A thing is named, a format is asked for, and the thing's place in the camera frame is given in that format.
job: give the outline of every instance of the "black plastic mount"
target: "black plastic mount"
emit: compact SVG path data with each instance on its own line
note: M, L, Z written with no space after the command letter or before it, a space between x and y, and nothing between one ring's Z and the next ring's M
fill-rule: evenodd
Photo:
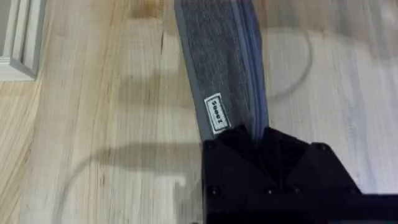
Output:
M398 220L398 197L364 195L324 143L272 128L256 146L244 127L203 145L205 223Z

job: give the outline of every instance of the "gray fabric strap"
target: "gray fabric strap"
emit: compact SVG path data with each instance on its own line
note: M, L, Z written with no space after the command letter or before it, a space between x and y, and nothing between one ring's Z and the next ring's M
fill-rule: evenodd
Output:
M176 0L175 12L202 140L268 125L261 35L250 1Z

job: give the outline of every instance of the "white label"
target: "white label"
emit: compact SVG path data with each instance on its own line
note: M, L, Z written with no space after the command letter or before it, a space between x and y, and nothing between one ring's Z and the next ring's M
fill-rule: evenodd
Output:
M205 99L205 104L214 134L219 134L231 126L225 113L221 94L216 93L208 97Z

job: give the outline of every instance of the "screw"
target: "screw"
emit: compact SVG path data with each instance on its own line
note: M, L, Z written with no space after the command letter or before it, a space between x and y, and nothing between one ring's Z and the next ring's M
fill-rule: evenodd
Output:
M274 194L276 194L276 190L274 187L266 187L264 189L264 193L267 195L274 195Z
M219 186L209 186L207 188L207 191L211 196L214 196L214 197L220 196L220 194L221 194L221 189Z
M214 149L215 145L214 141L205 141L204 143L205 149Z
M289 189L289 192L293 194L301 194L303 190L297 185L292 185Z
M328 150L328 146L327 146L326 144L319 144L319 145L318 145L318 148L319 148L321 151L327 151L327 150Z

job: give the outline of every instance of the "wood grain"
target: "wood grain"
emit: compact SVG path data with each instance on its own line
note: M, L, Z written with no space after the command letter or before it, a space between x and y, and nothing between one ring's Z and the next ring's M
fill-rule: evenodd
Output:
M271 125L329 143L363 191L398 192L396 1L254 3ZM135 7L47 1L39 80L0 83L0 223L202 221L173 3Z

